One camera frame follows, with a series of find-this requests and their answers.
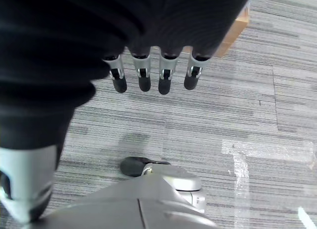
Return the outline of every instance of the silver metal part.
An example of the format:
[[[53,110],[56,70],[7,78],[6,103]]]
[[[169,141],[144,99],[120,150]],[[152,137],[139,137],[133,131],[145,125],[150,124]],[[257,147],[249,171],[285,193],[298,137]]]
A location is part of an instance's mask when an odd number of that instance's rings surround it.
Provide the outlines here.
[[[132,56],[132,59],[138,77],[141,78],[140,69],[145,69],[146,77],[149,78],[151,72],[151,57],[148,56],[145,59],[138,59]]]
[[[122,62],[121,55],[119,55],[117,59],[114,59],[114,60],[105,60],[105,59],[103,59],[103,61],[110,65],[109,75],[110,75],[112,80],[115,79],[114,76],[113,76],[113,73],[111,71],[112,69],[117,69],[118,73],[119,73],[119,78],[123,79],[123,77],[124,77],[124,68],[123,68],[123,62]]]
[[[176,70],[176,64],[178,61],[178,57],[176,59],[166,59],[162,55],[159,56],[159,77],[164,79],[164,70],[170,70],[170,76],[168,77],[169,80],[172,79],[172,76]]]
[[[37,209],[48,202],[57,161],[56,146],[34,150],[0,148],[0,171],[10,180],[10,197],[4,188],[0,200],[20,223],[33,220]]]
[[[147,164],[142,172],[144,174],[159,174],[173,188],[181,191],[196,191],[202,188],[202,182],[199,177],[188,173],[181,167],[172,165]]]
[[[188,58],[188,64],[187,64],[187,75],[192,76],[193,68],[197,67],[199,68],[199,73],[196,75],[196,78],[199,78],[202,75],[202,71],[206,66],[209,64],[209,59],[206,61],[200,61],[193,58],[193,55],[190,54]]]
[[[214,229],[160,175],[122,181],[56,210],[24,229]]]

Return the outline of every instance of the gray carpet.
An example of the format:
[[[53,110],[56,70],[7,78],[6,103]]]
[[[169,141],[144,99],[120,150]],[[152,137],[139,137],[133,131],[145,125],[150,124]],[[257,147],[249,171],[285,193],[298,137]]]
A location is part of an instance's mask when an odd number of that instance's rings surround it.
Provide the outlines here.
[[[129,55],[126,93],[96,81],[69,128],[47,213],[126,180],[120,160],[145,156],[200,176],[220,228],[305,228],[299,208],[317,225],[317,0],[252,0],[250,15],[193,91],[182,54],[171,92],[158,93],[157,49],[149,92]],[[4,209],[0,228],[19,228]]]

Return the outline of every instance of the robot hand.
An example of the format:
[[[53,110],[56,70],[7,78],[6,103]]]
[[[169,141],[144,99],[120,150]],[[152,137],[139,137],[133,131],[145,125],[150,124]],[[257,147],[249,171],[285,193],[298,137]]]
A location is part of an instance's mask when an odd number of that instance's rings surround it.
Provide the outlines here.
[[[127,88],[128,47],[140,88],[151,87],[149,48],[161,48],[159,92],[171,89],[177,57],[192,46],[184,85],[193,89],[247,0],[0,0],[0,200],[21,223],[52,193],[69,122],[90,82],[111,73]]]

